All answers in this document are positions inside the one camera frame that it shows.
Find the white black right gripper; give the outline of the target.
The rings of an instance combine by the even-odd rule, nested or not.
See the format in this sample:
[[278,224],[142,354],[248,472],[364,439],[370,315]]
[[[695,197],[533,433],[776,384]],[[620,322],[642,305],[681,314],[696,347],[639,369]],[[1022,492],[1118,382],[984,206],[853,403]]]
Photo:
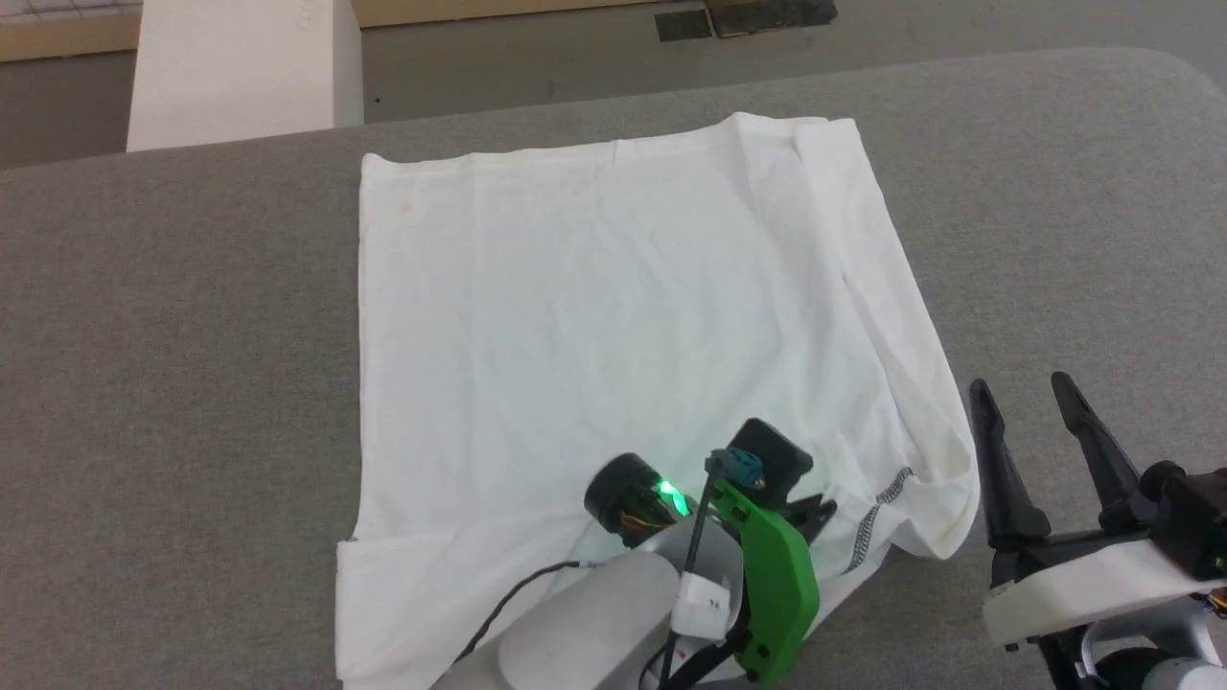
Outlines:
[[[1063,424],[1079,440],[1099,498],[1099,528],[1114,537],[1146,529],[1157,507],[1141,494],[1141,476],[1128,453],[1069,373],[1052,372],[1052,389]],[[982,619],[995,646],[1018,645],[1227,587],[1223,564],[1210,564],[1209,571],[1196,575],[1148,539],[1091,544],[1082,533],[1047,540],[1052,524],[1031,502],[1009,453],[1007,424],[987,381],[972,381],[969,401],[987,545],[993,550],[991,587]]]

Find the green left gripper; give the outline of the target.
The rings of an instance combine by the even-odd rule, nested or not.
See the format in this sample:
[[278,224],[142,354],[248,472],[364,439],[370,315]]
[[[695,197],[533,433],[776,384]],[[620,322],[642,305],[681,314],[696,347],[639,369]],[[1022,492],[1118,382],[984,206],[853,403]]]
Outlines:
[[714,506],[742,552],[742,602],[728,646],[748,681],[771,688],[791,668],[817,616],[820,594],[809,545],[838,503],[809,496],[777,514],[733,484],[715,483]]

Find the white t-shirt garment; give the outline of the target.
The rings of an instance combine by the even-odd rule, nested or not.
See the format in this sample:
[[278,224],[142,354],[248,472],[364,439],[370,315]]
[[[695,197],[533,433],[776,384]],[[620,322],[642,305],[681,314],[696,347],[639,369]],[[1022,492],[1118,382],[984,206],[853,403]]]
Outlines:
[[364,153],[344,690],[429,690],[518,580],[617,551],[582,505],[609,459],[697,496],[748,417],[814,457],[798,496],[838,505],[811,549],[820,616],[890,546],[946,559],[968,537],[962,397],[856,122]]

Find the black round motor green light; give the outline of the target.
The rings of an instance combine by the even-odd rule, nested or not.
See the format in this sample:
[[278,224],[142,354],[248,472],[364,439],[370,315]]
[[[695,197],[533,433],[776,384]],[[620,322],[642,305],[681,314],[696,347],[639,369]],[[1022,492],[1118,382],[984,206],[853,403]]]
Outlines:
[[584,507],[626,548],[640,546],[694,511],[692,498],[634,451],[614,457],[591,478]]

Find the large dark floor mat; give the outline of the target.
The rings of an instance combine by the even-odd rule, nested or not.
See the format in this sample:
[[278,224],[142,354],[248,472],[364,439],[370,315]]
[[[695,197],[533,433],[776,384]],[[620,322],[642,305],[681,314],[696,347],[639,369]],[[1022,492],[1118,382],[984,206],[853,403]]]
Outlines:
[[834,0],[706,0],[710,28],[720,38],[831,25]]

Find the small dark floor mat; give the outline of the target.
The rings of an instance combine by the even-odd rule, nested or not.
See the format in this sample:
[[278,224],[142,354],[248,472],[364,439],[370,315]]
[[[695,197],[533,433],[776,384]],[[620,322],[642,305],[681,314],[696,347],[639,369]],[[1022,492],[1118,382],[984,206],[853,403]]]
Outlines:
[[703,9],[654,14],[659,42],[706,39],[713,36],[710,18]]

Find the white rectangular block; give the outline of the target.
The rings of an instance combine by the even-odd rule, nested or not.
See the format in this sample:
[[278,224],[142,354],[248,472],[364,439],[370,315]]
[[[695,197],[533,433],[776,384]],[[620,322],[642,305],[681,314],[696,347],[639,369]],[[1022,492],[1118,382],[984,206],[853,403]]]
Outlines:
[[351,0],[144,0],[128,151],[364,124]]

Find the wooden baseboard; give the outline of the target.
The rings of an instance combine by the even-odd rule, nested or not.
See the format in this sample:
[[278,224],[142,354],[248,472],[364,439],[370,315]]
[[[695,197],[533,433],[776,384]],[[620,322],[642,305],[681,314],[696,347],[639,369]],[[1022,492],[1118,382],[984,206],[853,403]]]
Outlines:
[[[360,28],[433,25],[525,14],[658,6],[672,0],[348,0]],[[0,25],[0,64],[136,52],[141,14]]]

